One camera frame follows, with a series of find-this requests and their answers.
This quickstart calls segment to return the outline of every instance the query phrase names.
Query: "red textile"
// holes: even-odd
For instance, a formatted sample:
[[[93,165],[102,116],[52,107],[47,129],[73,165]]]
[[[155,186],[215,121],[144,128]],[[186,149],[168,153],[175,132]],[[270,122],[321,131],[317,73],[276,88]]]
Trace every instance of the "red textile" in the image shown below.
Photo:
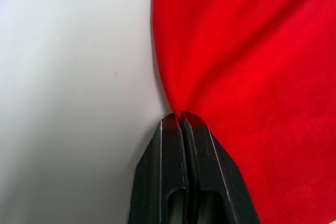
[[[262,223],[336,220],[336,0],[153,0],[176,114],[201,116]]]

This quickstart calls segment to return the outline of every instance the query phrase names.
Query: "gray surface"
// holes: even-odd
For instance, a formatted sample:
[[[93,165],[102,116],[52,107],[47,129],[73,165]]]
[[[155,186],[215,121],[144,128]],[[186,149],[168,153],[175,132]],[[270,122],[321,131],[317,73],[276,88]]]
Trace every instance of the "gray surface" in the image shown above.
[[[0,0],[1,224],[125,223],[155,64],[150,0]]]

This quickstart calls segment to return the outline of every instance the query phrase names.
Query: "black plastic part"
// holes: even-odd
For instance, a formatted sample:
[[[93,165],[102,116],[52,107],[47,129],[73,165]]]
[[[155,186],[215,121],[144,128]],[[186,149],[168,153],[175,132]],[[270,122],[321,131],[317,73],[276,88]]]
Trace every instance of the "black plastic part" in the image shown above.
[[[186,223],[188,177],[174,114],[160,121],[134,174],[128,224]]]
[[[184,112],[182,131],[190,179],[188,224],[260,223],[237,165],[204,121]]]

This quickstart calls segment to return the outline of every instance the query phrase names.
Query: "red fabric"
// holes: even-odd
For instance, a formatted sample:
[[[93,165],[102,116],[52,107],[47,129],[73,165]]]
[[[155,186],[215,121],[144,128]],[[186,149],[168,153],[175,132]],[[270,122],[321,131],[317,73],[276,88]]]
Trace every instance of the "red fabric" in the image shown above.
[[[262,223],[336,220],[336,0],[153,0],[175,113],[201,116]]]

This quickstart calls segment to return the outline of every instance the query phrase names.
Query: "white background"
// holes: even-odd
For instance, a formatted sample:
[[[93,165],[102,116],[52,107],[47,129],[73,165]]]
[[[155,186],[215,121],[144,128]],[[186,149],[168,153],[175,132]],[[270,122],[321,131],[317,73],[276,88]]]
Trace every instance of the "white background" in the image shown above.
[[[124,224],[169,112],[151,0],[0,0],[0,223]]]

